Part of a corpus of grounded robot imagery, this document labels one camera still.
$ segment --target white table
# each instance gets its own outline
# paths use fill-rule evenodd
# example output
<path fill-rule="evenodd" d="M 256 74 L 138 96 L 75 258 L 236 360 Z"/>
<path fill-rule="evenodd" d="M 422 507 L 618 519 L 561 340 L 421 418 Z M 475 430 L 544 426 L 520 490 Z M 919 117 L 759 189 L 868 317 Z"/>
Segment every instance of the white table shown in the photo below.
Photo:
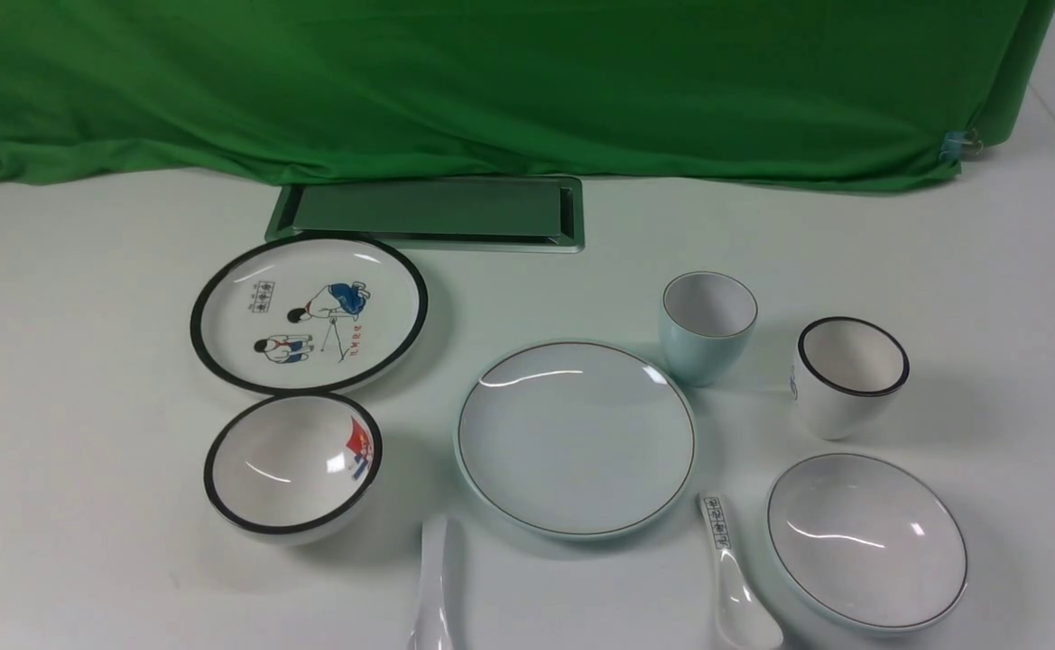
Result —
<path fill-rule="evenodd" d="M 487 363 L 565 337 L 651 353 L 660 288 L 693 268 L 745 280 L 761 303 L 732 375 L 690 394 L 693 489 L 729 493 L 790 647 L 879 647 L 805 609 L 764 541 L 771 480 L 832 450 L 923 478 L 967 538 L 964 600 L 902 647 L 1055 647 L 1055 122 L 1034 100 L 1010 144 L 944 188 L 589 180 L 580 254 L 409 251 L 427 326 L 352 395 L 384 432 L 379 499 L 344 535 L 295 550 L 210 510 L 203 457 L 254 398 L 203 369 L 188 337 L 198 289 L 262 241 L 275 196 L 208 172 L 0 186 L 0 649 L 399 649 L 417 522 L 433 510 L 461 523 L 466 649 L 722 647 L 689 499 L 647 534 L 560 547 L 484 514 L 449 447 Z M 888 328 L 914 369 L 886 417 L 842 444 L 804 434 L 786 390 L 800 328 L 838 313 Z"/>

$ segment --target white spoon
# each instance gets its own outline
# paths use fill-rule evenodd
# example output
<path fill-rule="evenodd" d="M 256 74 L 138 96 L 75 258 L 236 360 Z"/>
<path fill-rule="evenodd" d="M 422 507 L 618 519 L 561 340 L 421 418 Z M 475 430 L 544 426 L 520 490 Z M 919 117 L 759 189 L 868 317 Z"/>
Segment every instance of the white spoon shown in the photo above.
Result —
<path fill-rule="evenodd" d="M 436 515 L 423 522 L 423 560 L 419 571 L 419 609 L 407 650 L 454 650 L 444 601 L 443 556 L 449 519 Z"/>
<path fill-rule="evenodd" d="M 701 494 L 699 511 L 712 539 L 712 573 L 717 585 L 715 626 L 721 636 L 741 650 L 771 650 L 784 643 L 775 618 L 747 587 L 736 556 L 732 555 L 732 529 L 724 516 L 724 498 Z"/>

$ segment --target light blue cup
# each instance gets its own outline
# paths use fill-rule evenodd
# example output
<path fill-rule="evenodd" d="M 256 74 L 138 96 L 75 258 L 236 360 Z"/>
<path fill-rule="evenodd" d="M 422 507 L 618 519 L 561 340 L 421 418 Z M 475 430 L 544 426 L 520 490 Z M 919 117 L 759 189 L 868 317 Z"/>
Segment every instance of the light blue cup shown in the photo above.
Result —
<path fill-rule="evenodd" d="M 694 271 L 664 288 L 659 346 L 667 371 L 688 386 L 708 386 L 740 358 L 759 316 L 755 297 L 722 272 Z"/>

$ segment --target green cloth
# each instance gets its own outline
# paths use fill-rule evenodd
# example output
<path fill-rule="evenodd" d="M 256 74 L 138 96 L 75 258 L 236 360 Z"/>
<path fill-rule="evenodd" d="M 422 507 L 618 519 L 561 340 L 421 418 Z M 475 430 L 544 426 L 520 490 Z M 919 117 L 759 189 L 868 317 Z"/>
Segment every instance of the green cloth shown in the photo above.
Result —
<path fill-rule="evenodd" d="M 1055 0 L 0 0 L 0 180 L 637 174 L 899 191 Z"/>

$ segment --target white plate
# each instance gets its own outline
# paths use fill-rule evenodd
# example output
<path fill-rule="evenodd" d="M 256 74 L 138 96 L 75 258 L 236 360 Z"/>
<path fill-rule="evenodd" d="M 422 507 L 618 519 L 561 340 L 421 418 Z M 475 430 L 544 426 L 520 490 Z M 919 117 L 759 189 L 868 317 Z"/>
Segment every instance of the white plate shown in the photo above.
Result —
<path fill-rule="evenodd" d="M 771 486 L 767 528 L 792 588 L 850 627 L 912 632 L 952 612 L 964 592 L 960 528 L 889 462 L 851 453 L 799 462 Z"/>
<path fill-rule="evenodd" d="M 684 491 L 687 400 L 654 365 L 593 342 L 531 346 L 491 367 L 459 417 L 466 481 L 512 521 L 567 539 L 626 534 Z"/>
<path fill-rule="evenodd" d="M 383 461 L 369 413 L 335 395 L 272 397 L 230 421 L 206 454 L 206 495 L 244 534 L 305 543 L 345 527 Z"/>
<path fill-rule="evenodd" d="M 342 390 L 415 344 L 427 285 L 395 248 L 300 234 L 243 254 L 197 301 L 190 336 L 218 378 L 271 395 Z"/>

